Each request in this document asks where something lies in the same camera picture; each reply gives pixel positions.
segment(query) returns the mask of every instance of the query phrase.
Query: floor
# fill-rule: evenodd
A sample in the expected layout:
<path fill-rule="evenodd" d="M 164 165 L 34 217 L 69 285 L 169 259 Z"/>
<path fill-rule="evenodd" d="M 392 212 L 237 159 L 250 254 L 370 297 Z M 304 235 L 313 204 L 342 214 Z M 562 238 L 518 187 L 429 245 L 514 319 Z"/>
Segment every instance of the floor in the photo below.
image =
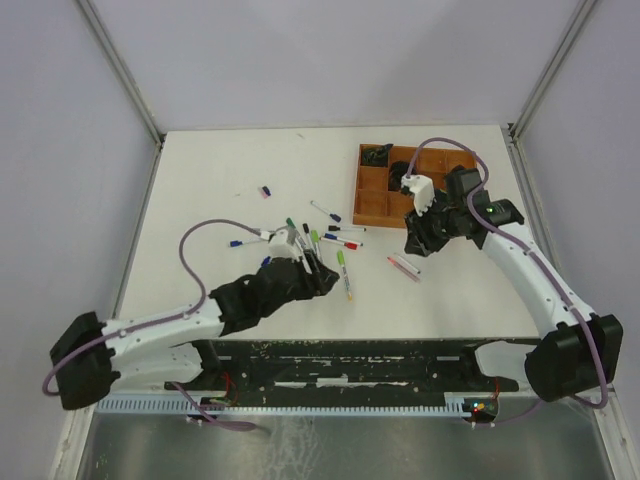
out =
<path fill-rule="evenodd" d="M 503 398 L 501 417 L 530 399 Z M 259 416 L 234 433 L 181 416 L 96 414 L 78 479 L 613 479 L 593 413 L 547 404 L 508 425 L 459 419 Z"/>

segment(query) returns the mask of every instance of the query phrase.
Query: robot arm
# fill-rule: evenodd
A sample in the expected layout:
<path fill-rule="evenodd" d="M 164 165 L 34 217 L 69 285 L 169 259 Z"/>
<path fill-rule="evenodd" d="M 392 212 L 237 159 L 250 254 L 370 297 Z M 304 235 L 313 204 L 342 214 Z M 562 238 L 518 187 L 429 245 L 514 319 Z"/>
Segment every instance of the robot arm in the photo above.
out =
<path fill-rule="evenodd" d="M 454 169 L 445 180 L 446 193 L 434 192 L 427 177 L 402 178 L 403 192 L 413 195 L 415 205 L 405 216 L 405 252 L 428 256 L 452 238 L 473 240 L 513 284 L 542 339 L 537 346 L 501 341 L 479 347 L 475 356 L 480 371 L 529 383 L 549 402 L 598 386 L 590 339 L 580 318 L 591 333 L 606 382 L 611 382 L 622 340 L 618 320 L 613 315 L 596 315 L 571 290 L 535 244 L 523 225 L 524 218 L 509 200 L 492 202 L 489 193 L 479 189 L 473 195 L 475 210 L 490 225 L 500 226 L 500 232 L 477 220 L 467 205 L 469 193 L 481 183 L 477 169 Z"/>
<path fill-rule="evenodd" d="M 300 247 L 292 228 L 276 231 L 269 250 L 269 264 L 211 291 L 192 314 L 188 305 L 137 319 L 101 322 L 95 312 L 76 318 L 51 349 L 54 366 L 92 340 L 106 341 L 56 373 L 63 408 L 86 407 L 114 390 L 189 382 L 203 371 L 199 340 L 252 328 L 285 303 L 326 295 L 339 278 Z M 162 321 L 170 317 L 177 318 Z"/>

